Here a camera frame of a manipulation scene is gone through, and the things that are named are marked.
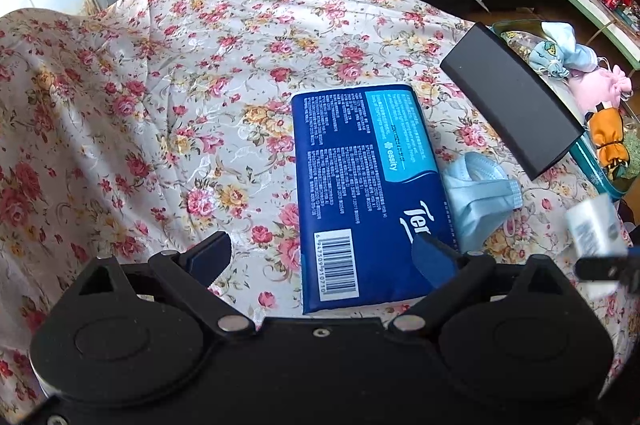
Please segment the floral tablecloth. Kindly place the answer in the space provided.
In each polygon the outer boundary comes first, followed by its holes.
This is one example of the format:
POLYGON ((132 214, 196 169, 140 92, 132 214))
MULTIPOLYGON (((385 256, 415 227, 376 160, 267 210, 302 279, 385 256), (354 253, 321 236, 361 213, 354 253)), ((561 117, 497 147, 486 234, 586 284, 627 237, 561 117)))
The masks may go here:
POLYGON ((570 153, 537 179, 440 63, 474 25, 420 0, 118 0, 1 20, 6 424, 581 424, 639 407, 639 307, 587 297, 570 153), (474 289, 303 310, 292 100, 406 85, 440 179, 483 154, 523 206, 474 289), (217 231, 173 289, 149 259, 217 231))

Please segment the blue Tempo tissue pack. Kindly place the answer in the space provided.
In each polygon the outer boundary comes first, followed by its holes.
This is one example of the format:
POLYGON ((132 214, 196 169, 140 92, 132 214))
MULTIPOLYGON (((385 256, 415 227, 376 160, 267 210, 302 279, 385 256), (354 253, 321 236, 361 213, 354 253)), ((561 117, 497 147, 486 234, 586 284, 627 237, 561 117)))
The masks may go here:
POLYGON ((433 292, 410 289, 413 237, 458 245, 412 89, 301 93, 292 114, 304 312, 433 292))

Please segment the blue face mask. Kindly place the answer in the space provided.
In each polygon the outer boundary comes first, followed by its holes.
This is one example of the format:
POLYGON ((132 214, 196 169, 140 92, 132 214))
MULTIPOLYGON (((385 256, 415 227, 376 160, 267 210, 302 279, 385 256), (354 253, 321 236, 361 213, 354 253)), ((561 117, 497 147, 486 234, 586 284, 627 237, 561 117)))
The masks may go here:
POLYGON ((597 53, 590 47, 578 44, 573 26, 565 22, 542 22, 541 29, 562 50, 566 67, 584 73, 598 67, 597 53))

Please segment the small white tissue packet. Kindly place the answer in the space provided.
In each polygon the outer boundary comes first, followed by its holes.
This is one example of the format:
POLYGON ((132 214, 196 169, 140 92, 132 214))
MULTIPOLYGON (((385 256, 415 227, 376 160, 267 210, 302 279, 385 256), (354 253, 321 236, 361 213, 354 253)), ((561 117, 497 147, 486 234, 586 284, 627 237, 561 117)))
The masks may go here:
POLYGON ((608 194, 588 198, 570 208, 565 220, 578 258, 627 254, 623 226, 608 194))

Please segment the orange navy fabric pouch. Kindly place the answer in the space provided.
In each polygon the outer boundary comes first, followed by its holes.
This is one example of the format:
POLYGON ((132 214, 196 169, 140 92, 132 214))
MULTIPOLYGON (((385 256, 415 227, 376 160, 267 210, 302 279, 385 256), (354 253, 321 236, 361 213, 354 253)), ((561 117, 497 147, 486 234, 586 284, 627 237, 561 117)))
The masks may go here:
POLYGON ((622 116, 616 107, 599 103, 596 111, 588 114, 587 125, 597 160, 605 174, 613 180, 620 168, 626 168, 630 162, 624 143, 622 116))

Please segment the blue surgical masks pile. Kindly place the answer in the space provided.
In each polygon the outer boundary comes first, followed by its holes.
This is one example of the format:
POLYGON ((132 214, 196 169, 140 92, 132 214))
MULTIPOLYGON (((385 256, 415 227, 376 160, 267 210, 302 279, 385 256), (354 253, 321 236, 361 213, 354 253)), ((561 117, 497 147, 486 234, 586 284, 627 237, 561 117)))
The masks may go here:
POLYGON ((461 252, 479 252, 513 211, 523 206, 518 180, 480 153, 461 155, 442 173, 461 252))

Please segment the pink drawstring pouch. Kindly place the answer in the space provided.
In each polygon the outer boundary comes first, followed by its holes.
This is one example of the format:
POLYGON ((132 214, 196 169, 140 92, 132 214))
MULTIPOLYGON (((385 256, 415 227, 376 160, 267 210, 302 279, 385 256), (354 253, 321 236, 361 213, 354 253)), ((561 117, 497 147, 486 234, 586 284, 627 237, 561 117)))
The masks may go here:
POLYGON ((582 115, 597 111, 598 104, 619 107, 620 101, 629 100, 634 94, 631 79, 618 65, 612 70, 598 67, 593 72, 571 77, 568 88, 582 115))

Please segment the teal gold metal tin tray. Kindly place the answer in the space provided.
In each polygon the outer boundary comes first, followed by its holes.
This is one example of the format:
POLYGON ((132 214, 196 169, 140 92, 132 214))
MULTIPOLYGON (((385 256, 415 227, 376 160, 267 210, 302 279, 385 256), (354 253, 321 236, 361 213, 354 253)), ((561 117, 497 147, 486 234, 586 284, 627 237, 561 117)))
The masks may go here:
MULTIPOLYGON (((542 22, 533 20, 500 21, 492 24, 490 29, 528 64, 529 53, 538 42, 543 40, 553 41, 542 31, 542 22)), ((605 67, 608 70, 612 70, 614 66, 604 56, 598 55, 598 62, 598 67, 605 67)), ((570 92, 570 88, 568 88, 568 80, 571 77, 579 77, 587 73, 572 70, 571 68, 568 69, 570 70, 570 76, 565 79, 554 79, 534 72, 558 95, 585 129, 584 135, 570 149, 570 155, 576 160, 580 169, 588 176, 599 192, 608 193, 613 200, 619 200, 629 191, 631 185, 639 179, 639 116, 632 113, 628 105, 628 101, 631 98, 620 101, 620 106, 616 107, 623 119, 624 143, 630 156, 630 162, 626 168, 620 168, 616 178, 611 180, 601 168, 597 160, 596 150, 589 136, 587 116, 590 112, 586 115, 582 115, 579 112, 574 96, 570 92)))

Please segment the black triangular glasses case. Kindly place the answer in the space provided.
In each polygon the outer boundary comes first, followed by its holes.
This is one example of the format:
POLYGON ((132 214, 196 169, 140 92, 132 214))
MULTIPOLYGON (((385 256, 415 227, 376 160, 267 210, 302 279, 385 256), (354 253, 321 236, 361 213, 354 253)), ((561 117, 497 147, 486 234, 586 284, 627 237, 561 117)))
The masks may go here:
POLYGON ((506 43, 474 24, 440 63, 529 179, 559 162, 584 133, 558 95, 506 43))

